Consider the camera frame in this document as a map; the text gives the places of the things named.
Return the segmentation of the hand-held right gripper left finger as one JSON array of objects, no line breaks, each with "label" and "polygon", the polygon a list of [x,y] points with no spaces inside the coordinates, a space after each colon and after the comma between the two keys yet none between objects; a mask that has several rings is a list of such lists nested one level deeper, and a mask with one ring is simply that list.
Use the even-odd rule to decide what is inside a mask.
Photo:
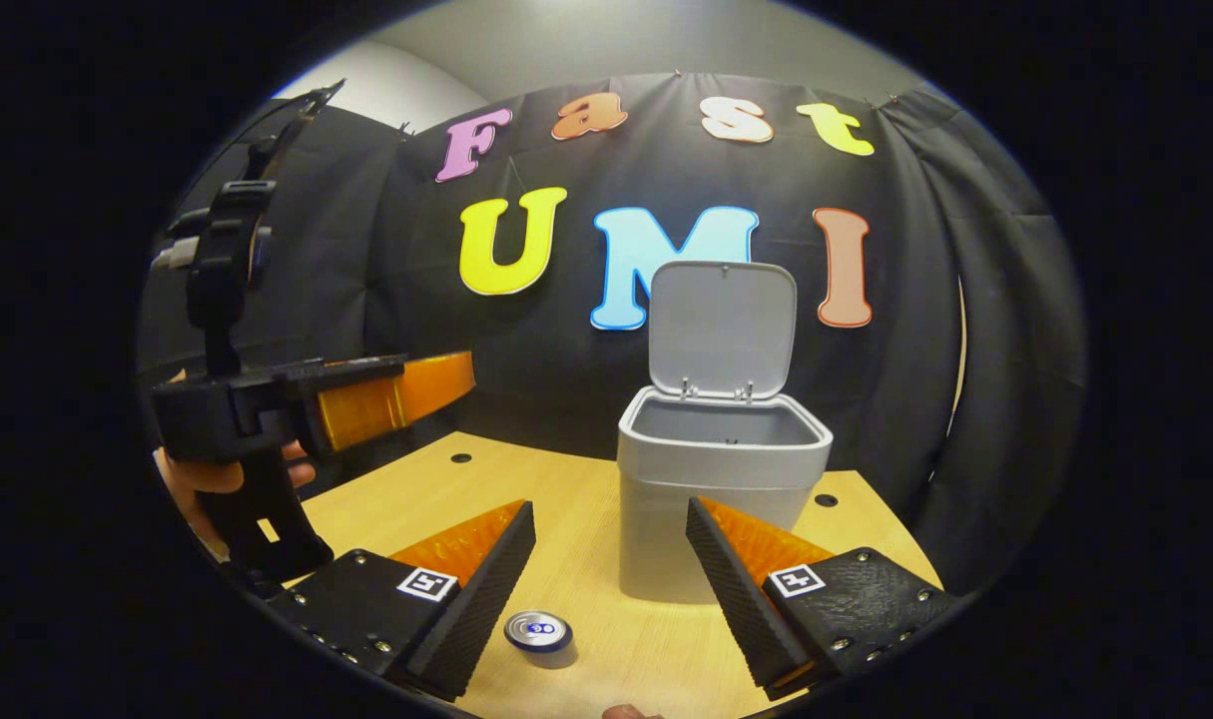
[{"label": "hand-held right gripper left finger", "polygon": [[355,549],[269,599],[313,640],[391,684],[463,696],[536,544],[516,500],[381,557]]}]

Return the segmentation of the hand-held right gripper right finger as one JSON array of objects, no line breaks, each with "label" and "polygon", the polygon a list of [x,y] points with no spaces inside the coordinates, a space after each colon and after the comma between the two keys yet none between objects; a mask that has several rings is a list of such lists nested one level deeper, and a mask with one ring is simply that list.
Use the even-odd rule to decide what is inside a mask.
[{"label": "hand-held right gripper right finger", "polygon": [[825,550],[711,497],[688,502],[685,536],[769,700],[865,675],[958,605],[879,550]]}]

